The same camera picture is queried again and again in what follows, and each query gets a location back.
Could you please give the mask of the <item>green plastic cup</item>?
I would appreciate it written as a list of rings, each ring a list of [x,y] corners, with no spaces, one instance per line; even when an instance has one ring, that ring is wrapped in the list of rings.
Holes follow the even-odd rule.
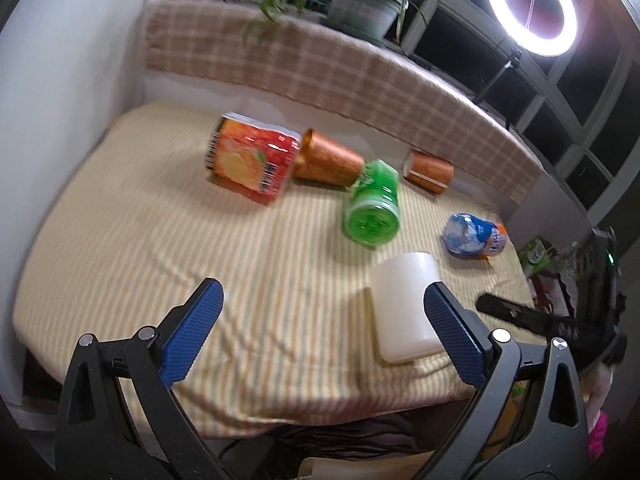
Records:
[[[344,207],[343,228],[351,240],[371,247],[387,244],[398,233],[398,171],[384,160],[363,166]]]

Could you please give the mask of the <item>orange paper cup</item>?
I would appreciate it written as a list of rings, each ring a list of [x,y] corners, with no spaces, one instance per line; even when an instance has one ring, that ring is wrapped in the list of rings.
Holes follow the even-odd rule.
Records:
[[[454,177],[454,166],[432,154],[410,151],[402,165],[404,178],[432,194],[445,193]]]

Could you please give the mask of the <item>white plastic cup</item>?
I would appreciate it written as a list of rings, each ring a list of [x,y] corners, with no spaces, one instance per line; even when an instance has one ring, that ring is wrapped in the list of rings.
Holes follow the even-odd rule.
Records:
[[[407,363],[444,350],[423,304],[427,287],[436,282],[440,282],[437,263],[427,252],[408,252],[372,269],[369,285],[376,338],[386,363]]]

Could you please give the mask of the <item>green white paper bag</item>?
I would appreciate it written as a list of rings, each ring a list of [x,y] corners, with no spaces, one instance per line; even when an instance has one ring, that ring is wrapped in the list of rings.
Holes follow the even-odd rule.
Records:
[[[518,252],[526,278],[548,268],[557,255],[558,248],[541,237],[534,238]]]

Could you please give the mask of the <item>blue Arctic Ocean cup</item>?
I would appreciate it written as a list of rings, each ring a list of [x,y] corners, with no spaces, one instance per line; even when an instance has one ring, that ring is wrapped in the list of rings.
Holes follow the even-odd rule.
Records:
[[[452,214],[442,230],[442,240],[451,255],[477,259],[501,254],[508,236],[501,223],[474,214]]]

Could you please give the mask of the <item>red orange juice cup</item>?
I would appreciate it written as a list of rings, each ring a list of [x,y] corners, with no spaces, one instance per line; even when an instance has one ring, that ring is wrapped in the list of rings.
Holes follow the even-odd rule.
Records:
[[[224,113],[205,153],[205,168],[252,200],[276,200],[302,145],[299,133],[238,113]]]

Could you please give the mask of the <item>copper metallic cup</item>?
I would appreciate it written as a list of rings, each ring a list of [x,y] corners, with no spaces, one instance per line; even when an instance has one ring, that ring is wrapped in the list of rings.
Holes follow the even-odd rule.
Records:
[[[348,188],[359,178],[364,158],[313,128],[303,135],[292,176],[311,182]]]

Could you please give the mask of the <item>plaid beige sill cloth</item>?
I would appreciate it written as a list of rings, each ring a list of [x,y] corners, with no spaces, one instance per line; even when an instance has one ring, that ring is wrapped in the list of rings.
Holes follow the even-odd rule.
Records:
[[[144,26],[154,72],[239,84],[337,114],[447,159],[517,203],[544,167],[450,84],[402,56],[298,18],[166,0]]]

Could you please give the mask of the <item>striped yellow table cloth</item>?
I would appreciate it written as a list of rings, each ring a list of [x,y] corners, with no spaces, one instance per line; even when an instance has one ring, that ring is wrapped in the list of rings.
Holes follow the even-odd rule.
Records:
[[[78,338],[127,338],[159,323],[201,281],[224,310],[175,393],[206,438],[281,425],[329,426],[464,399],[445,353],[390,365],[378,353],[369,292],[378,263],[428,252],[467,308],[481,294],[530,303],[518,255],[446,251],[450,214],[489,210],[449,192],[399,191],[399,234],[379,248],[342,230],[344,195],[292,184],[262,205],[213,184],[204,165],[219,116],[167,103],[116,119],[56,202],[18,285],[18,339],[63,380]]]

